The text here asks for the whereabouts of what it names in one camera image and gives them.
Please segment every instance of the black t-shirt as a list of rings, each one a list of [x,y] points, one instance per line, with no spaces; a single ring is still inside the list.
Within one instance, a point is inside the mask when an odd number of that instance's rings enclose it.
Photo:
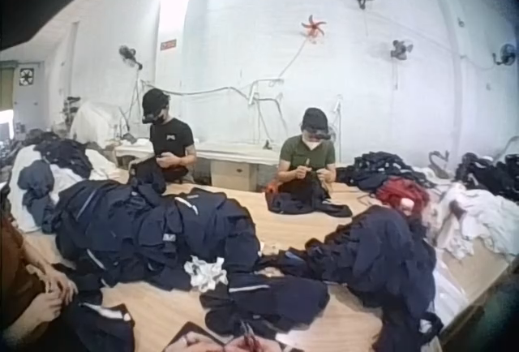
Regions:
[[[184,157],[186,156],[186,148],[195,143],[189,125],[176,118],[161,125],[151,125],[149,139],[153,144],[155,156],[160,156],[164,152],[171,152],[175,156]],[[167,182],[174,182],[187,172],[187,168],[184,166],[169,167],[162,170]]]

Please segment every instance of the red garment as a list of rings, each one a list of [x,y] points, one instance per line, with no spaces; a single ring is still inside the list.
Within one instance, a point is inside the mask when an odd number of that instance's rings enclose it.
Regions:
[[[416,182],[403,178],[390,178],[376,192],[376,197],[383,204],[389,204],[392,208],[400,208],[402,198],[408,198],[414,202],[413,214],[422,213],[429,203],[429,194]]]

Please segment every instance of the scissors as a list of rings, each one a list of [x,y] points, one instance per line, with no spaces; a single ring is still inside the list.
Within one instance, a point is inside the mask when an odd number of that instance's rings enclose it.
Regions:
[[[249,352],[261,352],[261,345],[258,340],[256,340],[251,326],[247,322],[241,321],[241,328],[243,339],[245,340],[245,346]]]

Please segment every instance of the wooden table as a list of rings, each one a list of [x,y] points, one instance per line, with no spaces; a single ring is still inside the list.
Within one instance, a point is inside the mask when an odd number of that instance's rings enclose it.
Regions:
[[[192,185],[170,185],[167,193],[189,191]],[[224,191],[249,209],[258,237],[280,248],[302,248],[312,237],[322,239],[337,225],[350,222],[349,218],[333,218],[322,213],[285,216],[269,212],[263,194],[222,190],[205,187],[210,191]],[[359,192],[334,191],[332,198],[350,206],[354,214],[366,206],[359,203]],[[29,234],[27,240],[40,249],[51,262],[60,261],[52,236]],[[470,301],[503,272],[504,261],[486,249],[476,246],[476,254],[462,262],[446,259],[454,276],[465,288]],[[164,291],[148,283],[119,283],[103,289],[104,304],[108,307],[125,303],[135,320],[135,341],[138,352],[160,352],[168,341],[187,322],[204,326],[204,309],[196,292]],[[374,337],[381,328],[380,311],[368,310],[346,288],[330,287],[330,303],[324,313],[307,329],[278,335],[278,340],[306,352],[366,352],[371,350]]]

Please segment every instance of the red pinwheel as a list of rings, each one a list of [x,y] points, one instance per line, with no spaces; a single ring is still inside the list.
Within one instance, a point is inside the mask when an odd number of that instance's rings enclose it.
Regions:
[[[312,37],[312,38],[317,37],[319,35],[319,33],[321,33],[324,36],[324,31],[323,31],[323,29],[320,28],[320,25],[325,25],[325,24],[326,24],[326,22],[324,22],[324,21],[314,22],[313,15],[310,15],[310,17],[308,17],[308,24],[301,23],[301,25],[304,28],[308,29],[307,36]]]

